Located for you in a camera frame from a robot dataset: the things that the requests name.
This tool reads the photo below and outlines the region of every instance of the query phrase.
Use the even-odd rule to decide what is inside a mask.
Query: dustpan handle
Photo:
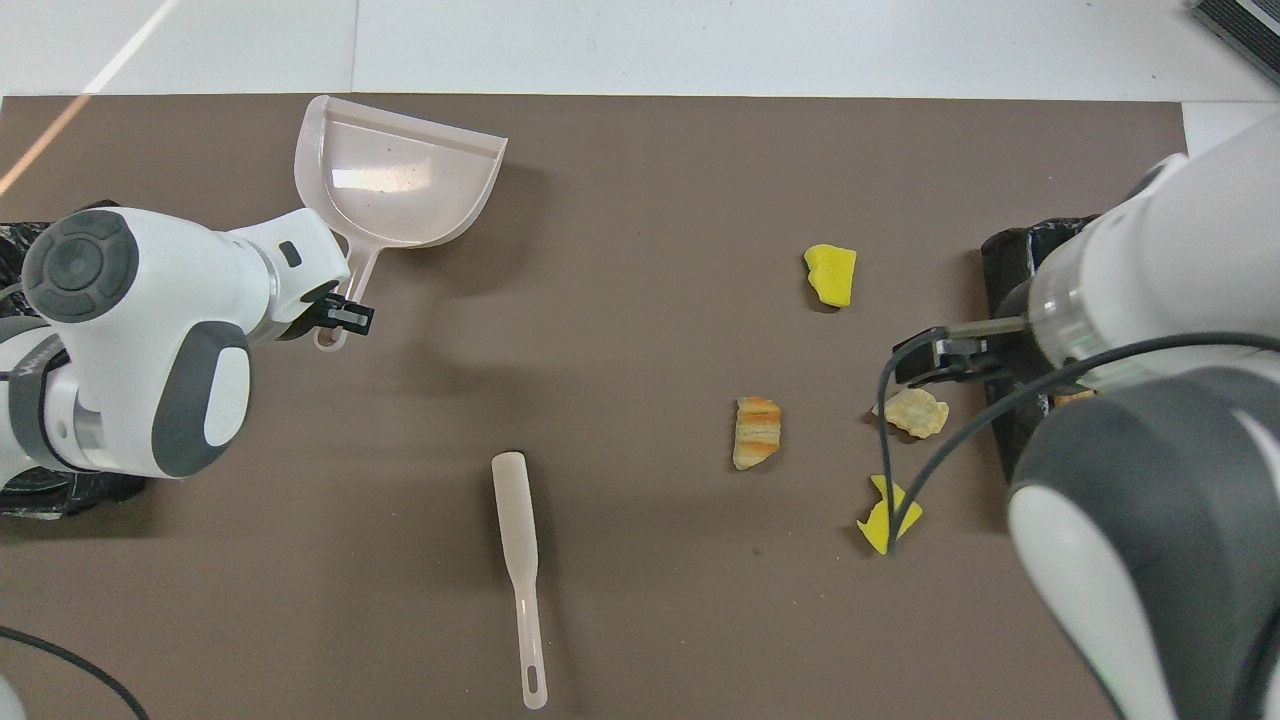
[[[365,286],[369,284],[369,275],[374,272],[374,263],[378,261],[380,247],[369,247],[347,241],[347,268],[351,278],[342,284],[338,295],[352,302],[360,302],[365,296]],[[333,352],[347,342],[347,331],[342,328],[316,328],[315,343],[320,350]]]

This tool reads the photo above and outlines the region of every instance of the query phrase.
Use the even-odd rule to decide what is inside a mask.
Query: potato chip
[[[772,400],[742,397],[737,401],[733,428],[733,466],[746,470],[778,451],[782,434],[782,409]]]
[[[918,387],[904,389],[884,401],[884,419],[922,439],[941,432],[950,411],[946,402],[938,402]],[[874,406],[872,415],[877,415]]]

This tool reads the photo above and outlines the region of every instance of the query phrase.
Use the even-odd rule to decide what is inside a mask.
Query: food scrap
[[[886,488],[884,475],[872,475],[872,484],[879,491],[881,501],[872,507],[872,514],[867,518],[865,523],[858,523],[858,529],[867,536],[867,542],[872,543],[872,547],[874,547],[877,552],[884,555],[888,552],[888,489]],[[893,483],[895,510],[902,507],[902,500],[905,496],[906,491],[900,488],[897,483]],[[902,525],[897,529],[897,537],[901,538],[902,533],[914,525],[923,514],[924,510],[920,509],[920,503],[911,502],[911,507],[908,509],[906,516],[902,519]]]
[[[782,409],[772,400],[742,397],[737,401],[733,428],[733,466],[746,470],[778,451]]]
[[[938,402],[937,397],[918,387],[904,389],[884,401],[884,419],[920,439],[941,432],[950,411],[946,402]],[[872,415],[878,415],[874,406]]]
[[[854,295],[854,263],[858,252],[833,245],[814,245],[804,251],[809,284],[818,300],[832,307],[847,307]]]

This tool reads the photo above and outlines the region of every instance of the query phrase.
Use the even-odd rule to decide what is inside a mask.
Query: gray joint cap
[[[22,288],[41,315],[83,323],[115,306],[138,273],[138,243],[110,210],[82,210],[40,233],[22,264]]]

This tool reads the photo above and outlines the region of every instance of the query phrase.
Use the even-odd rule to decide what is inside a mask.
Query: black cable
[[[129,706],[129,710],[133,711],[133,715],[138,720],[148,720],[147,711],[142,708],[142,703],[140,703],[137,698],[133,697],[133,693],[131,693],[129,689],[125,688],[119,680],[108,675],[106,670],[102,670],[101,667],[93,665],[88,660],[84,660],[83,657],[76,655],[74,652],[64,647],[59,647],[49,641],[42,641],[35,635],[28,635],[27,633],[14,630],[13,628],[5,628],[4,625],[0,625],[0,637],[61,657],[67,662],[70,662],[72,665],[79,667],[81,670],[88,673],[90,675],[93,675],[104,685],[111,688],[111,692],[120,696],[120,700],[123,700],[124,703]]]
[[[893,370],[902,363],[902,359],[908,355],[915,352],[920,347],[929,345],[931,342],[940,341],[947,337],[946,328],[929,328],[928,331],[913,337],[911,340],[904,342],[893,355],[890,356],[888,363],[884,364],[884,370],[881,372],[879,384],[876,386],[876,415],[879,416],[879,436],[881,436],[881,459],[884,461],[884,502],[887,503],[884,509],[888,511],[890,519],[890,543],[887,548],[893,547],[893,473],[890,468],[888,456],[888,419],[884,418],[884,393],[888,389],[888,379],[893,375]]]
[[[995,402],[993,405],[991,405],[989,407],[975,415],[973,420],[969,420],[954,436],[948,437],[947,441],[942,443],[942,447],[940,447],[933,454],[933,456],[929,457],[929,461],[924,464],[924,468],[920,469],[919,474],[915,475],[915,480],[911,482],[911,487],[906,489],[906,493],[902,496],[901,512],[893,511],[893,503],[892,503],[893,479],[890,475],[888,441],[886,439],[887,428],[884,424],[883,405],[879,405],[881,439],[882,439],[881,452],[883,454],[883,461],[884,461],[884,483],[890,488],[888,544],[886,546],[886,552],[893,552],[893,546],[897,541],[899,528],[902,527],[902,521],[906,519],[906,511],[911,507],[911,502],[915,501],[915,497],[920,495],[920,489],[924,488],[924,483],[928,482],[929,475],[932,475],[933,471],[938,469],[938,465],[941,465],[942,461],[946,460],[947,456],[951,455],[951,452],[956,447],[959,447],[964,441],[973,437],[974,433],[987,427],[987,424],[989,424],[996,418],[1012,410],[1014,406],[1018,405],[1019,402],[1027,400],[1033,395],[1039,395],[1041,392],[1048,389],[1055,384],[1074,382],[1080,377],[1083,377],[1089,370],[1093,370],[1094,368],[1100,368],[1102,365],[1107,365],[1110,363],[1115,363],[1117,360],[1125,360],[1135,355],[1146,355],[1148,352],[1156,352],[1160,350],[1171,350],[1175,347],[1192,347],[1199,345],[1217,345],[1217,346],[1231,345],[1239,347],[1253,347],[1256,350],[1270,350],[1272,352],[1280,352],[1280,340],[1263,334],[1235,333],[1235,332],[1184,333],[1184,334],[1172,334],[1152,340],[1144,340],[1129,345],[1123,345],[1120,347],[1115,347],[1112,350],[1107,350],[1097,355],[1093,355],[1092,357],[1087,357],[1084,360],[1079,360],[1070,365],[1059,368],[1057,370],[1053,370],[1047,375],[1037,378],[1024,384],[1023,387],[1018,388],[1016,391],[1006,395],[1000,401]],[[895,359],[897,359],[897,361],[901,361],[901,359],[897,357],[897,354],[893,354],[893,357],[890,357],[890,364],[884,366],[884,372],[881,374],[881,386],[878,388],[878,395],[877,395],[878,404],[882,402],[884,397],[884,388],[888,382],[888,374],[892,372],[893,365],[896,365]]]

